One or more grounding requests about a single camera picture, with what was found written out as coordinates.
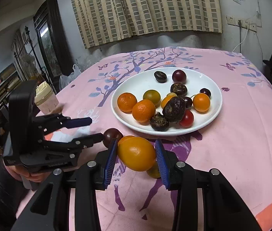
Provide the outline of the person's left hand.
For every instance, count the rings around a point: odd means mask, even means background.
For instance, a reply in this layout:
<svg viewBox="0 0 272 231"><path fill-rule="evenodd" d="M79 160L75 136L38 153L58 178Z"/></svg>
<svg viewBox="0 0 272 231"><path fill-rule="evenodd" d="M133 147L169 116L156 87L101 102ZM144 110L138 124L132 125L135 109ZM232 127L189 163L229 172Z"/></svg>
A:
<svg viewBox="0 0 272 231"><path fill-rule="evenodd" d="M30 173L22 165L6 166L3 161L0 161L0 179L2 182L21 182L24 177L30 182L43 182L50 172Z"/></svg>

